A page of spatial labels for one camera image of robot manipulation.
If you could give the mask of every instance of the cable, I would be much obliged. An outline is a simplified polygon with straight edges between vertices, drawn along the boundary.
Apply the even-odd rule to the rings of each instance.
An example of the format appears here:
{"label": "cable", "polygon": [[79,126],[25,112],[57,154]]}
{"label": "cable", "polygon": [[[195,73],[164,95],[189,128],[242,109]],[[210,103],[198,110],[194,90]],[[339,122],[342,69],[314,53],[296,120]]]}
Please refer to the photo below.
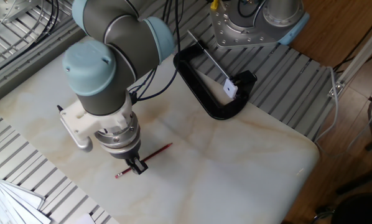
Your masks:
{"label": "cable", "polygon": [[[182,18],[184,16],[184,9],[185,9],[185,0],[182,0],[182,12],[180,13],[179,23],[180,23],[180,21],[182,21]],[[172,32],[172,35],[174,35],[175,32],[176,32],[176,27],[175,27],[174,31]]]}
{"label": "cable", "polygon": [[35,42],[39,42],[41,39],[45,38],[46,35],[48,35],[48,33],[50,32],[50,29],[48,30],[49,28],[49,24],[52,22],[52,18],[53,18],[53,13],[55,12],[55,5],[53,3],[53,0],[51,0],[51,4],[52,4],[52,9],[50,11],[50,17],[49,17],[49,20],[46,24],[46,26],[44,27],[43,31],[41,32],[40,36],[38,37],[38,39],[35,41]]}
{"label": "cable", "polygon": [[168,6],[168,13],[167,13],[167,17],[165,18],[165,23],[168,24],[168,21],[169,21],[169,14],[171,13],[171,7],[172,7],[172,0],[169,0],[169,6]]}
{"label": "cable", "polygon": [[153,72],[154,72],[154,70],[156,70],[157,69],[157,67],[156,68],[154,68],[154,69],[152,69],[151,71],[150,71],[150,73],[147,75],[147,77],[146,77],[146,79],[142,82],[142,84],[140,84],[140,85],[138,85],[138,86],[134,86],[134,87],[132,87],[130,90],[129,90],[129,92],[131,92],[133,89],[136,89],[135,91],[133,91],[132,93],[136,93],[137,91],[139,91],[146,83],[147,83],[147,81],[150,79],[150,77],[152,76],[152,74],[153,74]]}
{"label": "cable", "polygon": [[261,4],[261,1],[259,1],[257,3],[257,5],[255,6],[255,9],[252,11],[252,13],[248,14],[248,15],[244,15],[243,13],[241,13],[241,10],[240,10],[240,4],[242,3],[243,0],[238,0],[238,3],[237,3],[237,11],[238,11],[238,14],[243,17],[243,18],[249,18],[251,16],[253,16],[255,14],[255,12],[258,10],[258,7],[259,5]]}
{"label": "cable", "polygon": [[[350,61],[352,61],[353,59],[355,59],[355,56],[353,56],[352,58],[349,58],[348,60],[345,60],[341,65],[343,65],[344,63],[350,62]],[[371,60],[372,60],[372,56],[369,57],[365,63],[367,63],[367,62],[369,62],[369,61],[371,61]]]}
{"label": "cable", "polygon": [[360,133],[352,140],[351,143],[349,143],[347,149],[341,153],[338,153],[338,154],[334,154],[334,155],[331,155],[330,153],[324,151],[324,149],[322,149],[322,147],[317,143],[317,141],[315,141],[317,147],[322,151],[324,152],[324,154],[326,154],[328,157],[331,157],[331,158],[337,158],[339,156],[342,156],[344,155],[345,153],[347,153],[352,145],[354,145],[354,143],[357,141],[357,139],[359,139],[361,137],[361,135],[364,133],[364,131],[370,126],[370,122],[372,121],[372,117],[369,119],[369,121],[367,122],[366,126],[363,128],[363,130],[360,131]]}
{"label": "cable", "polygon": [[143,94],[144,94],[144,93],[146,92],[146,90],[149,88],[151,82],[153,81],[154,76],[156,75],[156,71],[157,71],[157,70],[155,69],[154,72],[153,72],[153,75],[151,76],[151,79],[150,79],[150,81],[149,81],[149,84],[147,84],[146,88],[143,90],[143,92],[141,93],[141,95],[137,98],[138,100],[140,100],[140,99],[142,98]]}
{"label": "cable", "polygon": [[350,59],[349,57],[354,53],[354,51],[360,46],[360,44],[366,39],[366,37],[368,36],[368,34],[370,34],[370,32],[372,31],[372,25],[371,27],[368,29],[368,31],[365,33],[365,35],[360,39],[360,41],[355,45],[355,47],[349,52],[349,54],[342,60],[341,63],[339,63],[338,65],[336,65],[334,67],[334,70],[337,71],[341,65],[343,65],[344,63],[347,63],[347,61],[350,61],[350,60],[353,60],[353,59]]}
{"label": "cable", "polygon": [[60,7],[59,7],[59,0],[56,0],[56,5],[57,5],[57,8],[56,8],[56,15],[55,15],[55,21],[53,22],[53,25],[51,26],[49,32],[51,30],[54,30],[55,29],[55,26],[57,24],[57,18],[59,17],[59,11],[60,11]]}
{"label": "cable", "polygon": [[11,6],[9,12],[7,12],[7,14],[5,15],[5,17],[4,17],[4,18],[2,19],[2,21],[0,22],[0,26],[1,26],[2,23],[5,21],[5,19],[7,18],[7,16],[11,13],[11,11],[12,11],[12,9],[13,9],[13,6],[15,5],[16,1],[17,1],[17,0],[14,0],[14,1],[13,1],[13,4],[12,4],[12,6]]}
{"label": "cable", "polygon": [[[179,17],[178,17],[178,6],[179,6],[179,0],[175,0],[175,29],[176,29],[176,34],[177,34],[177,42],[178,42],[178,53],[180,52],[180,34],[179,34]],[[169,86],[171,86],[172,82],[175,80],[175,77],[176,77],[176,74],[178,73],[178,68],[175,69],[175,72],[174,74],[172,75],[172,78],[171,80],[169,81],[169,83],[161,90],[159,91],[158,93],[155,93],[151,96],[147,96],[145,98],[140,98],[139,101],[144,101],[144,100],[148,100],[148,99],[151,99],[151,98],[154,98],[156,96],[159,96],[161,93],[165,92]]]}
{"label": "cable", "polygon": [[169,0],[166,0],[165,4],[164,4],[164,11],[162,11],[162,17],[161,17],[162,21],[164,21],[164,19],[165,19],[165,14],[167,13],[168,3],[169,3]]}
{"label": "cable", "polygon": [[332,67],[327,67],[328,69],[330,69],[330,72],[331,72],[331,83],[333,85],[333,92],[334,92],[334,100],[335,100],[335,116],[334,116],[334,121],[333,123],[331,124],[331,126],[329,128],[327,128],[327,130],[325,130],[321,135],[319,135],[316,140],[315,140],[315,143],[317,143],[317,141],[322,138],[325,134],[327,134],[331,129],[334,128],[335,124],[337,123],[337,119],[338,119],[338,109],[339,109],[339,106],[338,106],[338,93],[337,93],[337,89],[336,89],[336,86],[335,86],[335,75],[334,75],[334,70]]}

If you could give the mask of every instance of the white marble surface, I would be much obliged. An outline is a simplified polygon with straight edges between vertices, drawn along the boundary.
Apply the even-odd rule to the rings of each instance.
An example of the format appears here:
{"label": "white marble surface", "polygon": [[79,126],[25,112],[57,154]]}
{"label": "white marble surface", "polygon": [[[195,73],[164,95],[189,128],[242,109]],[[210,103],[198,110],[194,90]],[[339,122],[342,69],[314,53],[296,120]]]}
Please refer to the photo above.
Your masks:
{"label": "white marble surface", "polygon": [[[141,157],[174,145],[147,162],[141,176],[93,138],[94,150],[76,147],[56,105],[76,96],[59,56],[0,101],[0,115],[119,223],[280,223],[313,169],[315,145],[248,104],[235,118],[209,117],[178,76],[157,98],[133,110],[142,128]],[[174,71],[172,58],[157,72],[150,95]],[[221,86],[206,78],[221,99]]]}

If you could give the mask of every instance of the wooden panel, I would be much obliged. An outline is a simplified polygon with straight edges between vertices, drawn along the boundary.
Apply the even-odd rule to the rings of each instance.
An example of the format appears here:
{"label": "wooden panel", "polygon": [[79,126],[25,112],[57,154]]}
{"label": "wooden panel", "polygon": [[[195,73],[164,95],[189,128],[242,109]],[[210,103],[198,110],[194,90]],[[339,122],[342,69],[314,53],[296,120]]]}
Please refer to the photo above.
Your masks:
{"label": "wooden panel", "polygon": [[[344,152],[349,143],[360,133],[368,122],[369,101],[357,91],[347,88],[340,99],[340,111],[337,125],[320,141],[324,150],[331,154]],[[335,110],[329,114],[323,129],[333,122]],[[285,221],[289,223],[309,223],[315,216],[315,209],[321,205],[337,205],[347,197],[372,192],[372,183],[366,184],[348,194],[338,197],[335,194],[342,184],[372,169],[372,152],[366,152],[364,146],[371,141],[368,129],[351,147],[350,151],[338,157],[322,157],[302,188]],[[320,223],[330,223],[330,219]]]}
{"label": "wooden panel", "polygon": [[372,25],[372,0],[303,0],[310,21],[291,46],[322,65],[340,63]]}

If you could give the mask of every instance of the black chair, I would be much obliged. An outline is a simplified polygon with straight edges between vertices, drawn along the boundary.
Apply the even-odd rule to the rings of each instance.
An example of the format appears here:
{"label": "black chair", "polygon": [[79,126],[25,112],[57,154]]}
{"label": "black chair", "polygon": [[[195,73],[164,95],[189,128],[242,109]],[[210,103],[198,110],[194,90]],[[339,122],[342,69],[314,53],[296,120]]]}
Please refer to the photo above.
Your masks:
{"label": "black chair", "polygon": [[372,194],[358,194],[341,202],[336,209],[322,207],[310,224],[332,215],[331,224],[372,224]]}

